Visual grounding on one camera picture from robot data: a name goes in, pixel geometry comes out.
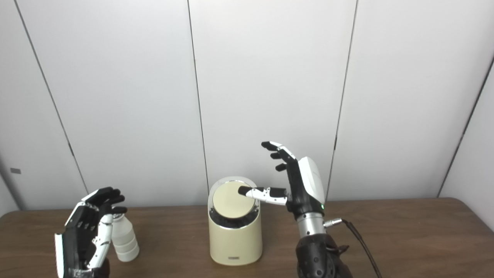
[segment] silver cylindrical wrist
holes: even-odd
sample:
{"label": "silver cylindrical wrist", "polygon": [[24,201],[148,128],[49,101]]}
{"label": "silver cylindrical wrist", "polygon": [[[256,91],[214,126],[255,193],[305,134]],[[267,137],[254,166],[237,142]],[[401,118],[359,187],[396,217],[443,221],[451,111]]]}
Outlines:
{"label": "silver cylindrical wrist", "polygon": [[320,213],[305,213],[297,218],[297,223],[300,237],[316,233],[326,233],[326,229],[323,226],[324,218]]}

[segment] cylindrical container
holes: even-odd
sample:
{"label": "cylindrical container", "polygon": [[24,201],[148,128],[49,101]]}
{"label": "cylindrical container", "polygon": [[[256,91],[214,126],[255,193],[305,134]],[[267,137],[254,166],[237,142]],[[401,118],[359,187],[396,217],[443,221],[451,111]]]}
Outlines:
{"label": "cylindrical container", "polygon": [[122,262],[130,262],[139,254],[134,228],[124,214],[113,216],[112,243]]}
{"label": "cylindrical container", "polygon": [[240,195],[240,186],[256,187],[247,178],[227,177],[209,192],[209,251],[222,265],[250,264],[262,254],[260,202]]}

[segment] wooden table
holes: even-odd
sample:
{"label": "wooden table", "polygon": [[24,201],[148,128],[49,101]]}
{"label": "wooden table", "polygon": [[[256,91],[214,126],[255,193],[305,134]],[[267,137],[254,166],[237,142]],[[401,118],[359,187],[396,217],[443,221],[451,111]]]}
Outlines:
{"label": "wooden table", "polygon": [[[209,256],[206,206],[130,208],[141,253],[122,263],[108,253],[111,278],[296,278],[298,229],[284,207],[263,204],[264,250],[247,266],[227,267]],[[12,212],[0,219],[0,277],[55,278],[53,234],[69,210]],[[451,198],[342,201],[326,204],[326,219],[354,223],[383,277],[494,277],[494,233]],[[342,255],[354,278],[375,274],[345,226],[329,233],[349,244]]]}

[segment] cream-colored container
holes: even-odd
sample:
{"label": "cream-colored container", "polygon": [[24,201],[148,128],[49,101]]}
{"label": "cream-colored container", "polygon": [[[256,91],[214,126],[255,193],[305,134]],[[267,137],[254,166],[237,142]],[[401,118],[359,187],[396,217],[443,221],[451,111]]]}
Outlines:
{"label": "cream-colored container", "polygon": [[241,266],[262,254],[260,202],[238,194],[240,186],[256,187],[243,177],[226,177],[209,192],[209,250],[222,265]]}

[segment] cable connector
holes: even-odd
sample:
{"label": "cable connector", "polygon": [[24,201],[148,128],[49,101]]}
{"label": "cable connector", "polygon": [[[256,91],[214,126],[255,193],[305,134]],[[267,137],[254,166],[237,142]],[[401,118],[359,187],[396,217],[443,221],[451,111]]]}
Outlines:
{"label": "cable connector", "polygon": [[335,218],[335,219],[331,219],[331,220],[328,220],[328,221],[324,221],[323,223],[323,226],[325,229],[331,227],[331,226],[336,226],[338,224],[341,224],[343,221],[341,220],[341,218]]}

